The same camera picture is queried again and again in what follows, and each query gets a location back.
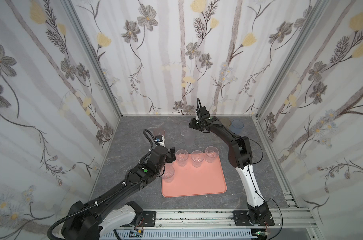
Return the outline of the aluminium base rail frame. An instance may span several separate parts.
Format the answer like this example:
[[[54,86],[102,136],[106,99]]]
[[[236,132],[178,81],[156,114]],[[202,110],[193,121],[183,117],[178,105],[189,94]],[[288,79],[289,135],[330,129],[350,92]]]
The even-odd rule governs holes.
[[[149,210],[136,213],[130,206],[114,210],[103,220],[101,236],[116,230],[250,229],[257,240],[322,240],[308,209],[271,209],[274,226],[251,225],[246,210]]]

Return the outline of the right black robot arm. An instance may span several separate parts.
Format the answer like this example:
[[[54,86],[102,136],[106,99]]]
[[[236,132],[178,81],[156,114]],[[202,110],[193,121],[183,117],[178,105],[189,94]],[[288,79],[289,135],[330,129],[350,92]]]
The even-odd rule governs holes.
[[[206,107],[201,106],[196,109],[196,118],[190,120],[189,127],[200,132],[213,133],[228,146],[228,160],[238,172],[247,198],[246,221],[254,226],[274,226],[268,203],[254,176],[250,139],[232,132],[219,118],[210,116]]]

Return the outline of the pink tinted cup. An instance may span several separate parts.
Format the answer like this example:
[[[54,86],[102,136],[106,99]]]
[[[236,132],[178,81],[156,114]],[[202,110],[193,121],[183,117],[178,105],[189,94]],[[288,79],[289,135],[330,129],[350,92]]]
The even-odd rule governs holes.
[[[157,128],[153,130],[155,136],[165,136],[165,130],[162,128]]]

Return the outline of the clear faceted glass four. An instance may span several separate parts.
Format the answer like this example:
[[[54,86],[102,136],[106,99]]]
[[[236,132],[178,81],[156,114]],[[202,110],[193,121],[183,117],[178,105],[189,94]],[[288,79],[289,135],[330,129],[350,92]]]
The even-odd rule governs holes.
[[[192,160],[192,165],[195,168],[199,168],[201,167],[203,161],[204,161],[204,153],[202,151],[193,151],[191,153],[191,160]]]

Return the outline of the clear faceted glass three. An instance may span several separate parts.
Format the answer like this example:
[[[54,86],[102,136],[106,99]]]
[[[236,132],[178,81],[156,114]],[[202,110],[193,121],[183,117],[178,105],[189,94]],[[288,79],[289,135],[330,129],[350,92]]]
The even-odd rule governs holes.
[[[219,157],[219,151],[216,147],[209,146],[205,149],[205,160],[208,163],[214,163]]]

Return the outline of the clear faceted glass five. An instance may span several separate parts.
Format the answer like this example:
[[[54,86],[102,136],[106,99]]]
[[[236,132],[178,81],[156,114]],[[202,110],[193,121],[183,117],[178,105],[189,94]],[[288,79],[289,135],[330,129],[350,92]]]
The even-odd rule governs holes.
[[[184,167],[188,163],[189,153],[186,150],[178,150],[175,153],[176,163],[179,167]]]

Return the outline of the yellow tinted cup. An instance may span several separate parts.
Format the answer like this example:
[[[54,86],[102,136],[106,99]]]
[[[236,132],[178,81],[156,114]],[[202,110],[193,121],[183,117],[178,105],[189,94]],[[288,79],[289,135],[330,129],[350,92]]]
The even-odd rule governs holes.
[[[231,126],[231,120],[229,118],[220,118],[220,122],[226,127],[229,128]]]

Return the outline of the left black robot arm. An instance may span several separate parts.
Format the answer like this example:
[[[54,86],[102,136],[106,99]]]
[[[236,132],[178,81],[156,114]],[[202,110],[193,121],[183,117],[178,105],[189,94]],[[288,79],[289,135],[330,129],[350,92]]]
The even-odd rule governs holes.
[[[174,161],[174,147],[170,149],[164,146],[155,147],[147,160],[129,170],[123,181],[112,189],[85,204],[81,201],[73,204],[67,216],[48,228],[47,237],[50,240],[59,240],[53,230],[63,224],[61,229],[63,240],[98,240],[101,231],[105,230],[101,224],[115,206],[152,183],[160,176],[165,164]]]

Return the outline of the pink rectangular tray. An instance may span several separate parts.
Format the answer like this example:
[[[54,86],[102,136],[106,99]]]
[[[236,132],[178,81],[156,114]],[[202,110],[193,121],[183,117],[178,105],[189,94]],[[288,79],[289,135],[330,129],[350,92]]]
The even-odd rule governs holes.
[[[161,193],[166,198],[223,194],[227,190],[219,157],[214,163],[204,160],[199,168],[192,165],[191,158],[184,167],[176,162],[170,165],[175,170],[174,180],[161,183]]]

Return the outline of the blue tinted cup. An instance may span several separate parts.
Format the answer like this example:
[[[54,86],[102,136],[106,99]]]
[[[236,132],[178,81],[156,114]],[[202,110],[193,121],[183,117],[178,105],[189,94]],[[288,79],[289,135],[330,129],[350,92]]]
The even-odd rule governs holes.
[[[244,128],[244,123],[240,120],[233,120],[230,125],[230,130],[236,135],[242,134],[242,130]]]

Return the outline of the clear faceted glass two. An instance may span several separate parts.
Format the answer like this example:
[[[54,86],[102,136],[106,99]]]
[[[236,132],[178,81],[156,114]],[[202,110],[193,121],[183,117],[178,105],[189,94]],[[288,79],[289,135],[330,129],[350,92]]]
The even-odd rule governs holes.
[[[164,183],[171,183],[174,180],[175,170],[170,164],[166,164],[161,178]]]

